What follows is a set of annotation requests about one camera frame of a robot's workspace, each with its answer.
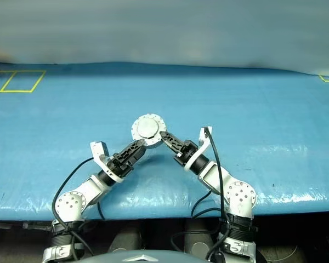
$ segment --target white disc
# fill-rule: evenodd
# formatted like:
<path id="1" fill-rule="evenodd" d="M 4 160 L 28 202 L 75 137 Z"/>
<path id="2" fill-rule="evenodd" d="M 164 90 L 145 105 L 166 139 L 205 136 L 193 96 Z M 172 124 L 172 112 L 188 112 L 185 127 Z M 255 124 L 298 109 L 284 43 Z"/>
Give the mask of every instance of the white disc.
<path id="1" fill-rule="evenodd" d="M 160 132 L 167 130 L 163 119 L 156 114 L 140 116 L 132 125 L 133 140 L 144 139 L 148 148 L 157 147 L 162 142 Z"/>

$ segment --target grey wall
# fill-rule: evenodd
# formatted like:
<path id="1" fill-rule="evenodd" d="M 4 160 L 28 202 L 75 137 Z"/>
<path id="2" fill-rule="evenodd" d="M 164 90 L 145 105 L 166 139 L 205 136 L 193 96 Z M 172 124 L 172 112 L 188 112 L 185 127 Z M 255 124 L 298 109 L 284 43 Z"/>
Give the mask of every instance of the grey wall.
<path id="1" fill-rule="evenodd" d="M 329 0 L 0 0 L 0 61 L 329 75 Z"/>

